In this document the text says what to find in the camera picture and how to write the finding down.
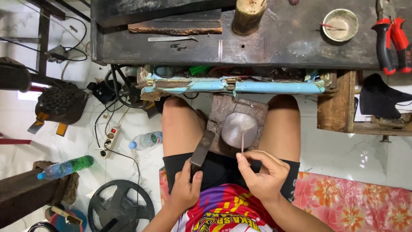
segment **blue bottle cap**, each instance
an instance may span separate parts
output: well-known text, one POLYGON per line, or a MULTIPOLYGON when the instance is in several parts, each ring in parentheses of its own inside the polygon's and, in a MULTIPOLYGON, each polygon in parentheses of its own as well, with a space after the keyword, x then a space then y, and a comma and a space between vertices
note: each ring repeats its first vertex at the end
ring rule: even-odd
POLYGON ((44 172, 37 174, 37 179, 42 180, 44 179, 44 177, 46 176, 46 174, 44 172))
POLYGON ((135 149, 135 148, 137 148, 137 143, 136 143, 136 142, 130 142, 130 143, 129 143, 129 148, 130 148, 130 149, 135 149))

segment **black shorts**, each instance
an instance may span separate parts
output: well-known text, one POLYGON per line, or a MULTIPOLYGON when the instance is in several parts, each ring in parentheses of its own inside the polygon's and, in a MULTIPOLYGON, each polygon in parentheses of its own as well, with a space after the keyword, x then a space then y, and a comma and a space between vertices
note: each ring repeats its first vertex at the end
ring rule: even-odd
MULTIPOLYGON (((169 193, 171 193, 173 184, 175 183, 176 173, 183 169, 185 161, 192 157, 192 154, 193 152, 163 157, 169 193)), ((300 163, 288 160, 282 161, 290 165, 290 170, 285 183, 282 186, 281 194, 288 201, 292 202, 294 200, 293 192, 295 191, 295 183, 299 173, 300 163)), ((262 163, 260 161, 253 160, 250 167, 255 173, 258 173, 261 166, 262 163)), ((237 168, 236 159, 208 152, 200 169, 203 171, 200 191, 222 184, 237 184, 248 189, 239 169, 237 168)))

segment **pliers handle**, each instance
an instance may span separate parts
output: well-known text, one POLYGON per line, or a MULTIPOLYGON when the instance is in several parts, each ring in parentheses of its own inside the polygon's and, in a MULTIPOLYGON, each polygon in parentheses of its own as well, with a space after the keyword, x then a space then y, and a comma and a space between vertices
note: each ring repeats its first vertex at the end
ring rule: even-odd
POLYGON ((409 42, 406 38, 405 32, 402 29, 402 24, 406 20, 398 17, 391 21, 388 18, 379 20, 372 29, 377 33, 376 51, 378 61, 386 75, 392 75, 396 69, 392 65, 391 56, 391 40, 395 45, 398 54, 399 71, 402 73, 409 73, 412 71, 411 53, 409 50, 409 42))

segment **hand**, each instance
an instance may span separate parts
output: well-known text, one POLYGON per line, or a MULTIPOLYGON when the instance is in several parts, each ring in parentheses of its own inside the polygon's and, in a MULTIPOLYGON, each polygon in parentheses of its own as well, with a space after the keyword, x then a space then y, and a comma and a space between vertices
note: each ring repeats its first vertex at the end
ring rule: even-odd
POLYGON ((288 176, 290 166, 265 151, 251 151, 236 154, 238 168, 250 192, 263 204, 277 201, 282 195, 280 190, 288 176), (259 173, 254 173, 247 159, 262 162, 259 173))
POLYGON ((203 172, 197 171, 193 176, 192 183, 190 183, 190 159, 186 160, 183 170, 176 173, 175 184, 167 203, 181 213, 194 206, 200 196, 202 177, 203 172))

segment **colorful jersey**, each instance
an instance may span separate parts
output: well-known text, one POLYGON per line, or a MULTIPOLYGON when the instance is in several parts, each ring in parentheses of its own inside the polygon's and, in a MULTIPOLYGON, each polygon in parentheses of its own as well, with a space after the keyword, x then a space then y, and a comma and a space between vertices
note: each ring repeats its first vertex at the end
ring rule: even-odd
POLYGON ((200 193, 172 232, 272 232, 282 231, 250 191, 225 184, 200 193))

